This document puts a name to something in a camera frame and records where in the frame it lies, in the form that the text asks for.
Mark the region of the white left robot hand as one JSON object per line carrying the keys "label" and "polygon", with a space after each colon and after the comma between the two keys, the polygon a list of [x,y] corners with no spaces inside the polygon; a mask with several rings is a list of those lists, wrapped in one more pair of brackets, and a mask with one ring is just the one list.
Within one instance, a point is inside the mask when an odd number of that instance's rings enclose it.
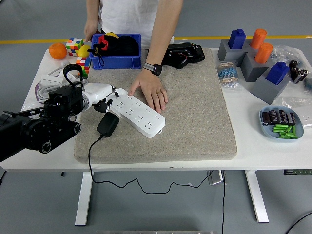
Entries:
{"label": "white left robot hand", "polygon": [[107,113],[113,103],[109,96],[114,94],[119,97],[117,89],[110,84],[103,83],[88,83],[82,91],[84,108],[88,110],[91,106],[100,113]]}

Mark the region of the person's left hand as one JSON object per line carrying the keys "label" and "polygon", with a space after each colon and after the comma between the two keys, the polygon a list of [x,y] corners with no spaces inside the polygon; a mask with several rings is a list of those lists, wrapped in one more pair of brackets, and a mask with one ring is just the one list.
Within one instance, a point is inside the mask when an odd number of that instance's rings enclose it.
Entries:
{"label": "person's left hand", "polygon": [[153,75],[151,71],[143,69],[137,75],[129,89],[128,95],[133,95],[138,88],[144,94],[149,107],[158,113],[166,109],[166,104],[168,103],[167,91],[160,79]]}

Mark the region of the person's right hand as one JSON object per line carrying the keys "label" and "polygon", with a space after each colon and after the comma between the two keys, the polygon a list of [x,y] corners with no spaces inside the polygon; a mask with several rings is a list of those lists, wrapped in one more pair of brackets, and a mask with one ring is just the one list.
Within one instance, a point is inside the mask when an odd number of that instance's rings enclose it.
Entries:
{"label": "person's right hand", "polygon": [[84,27],[84,35],[85,35],[84,41],[85,42],[91,41],[92,36],[97,32],[97,30],[98,30],[98,20],[88,19]]}

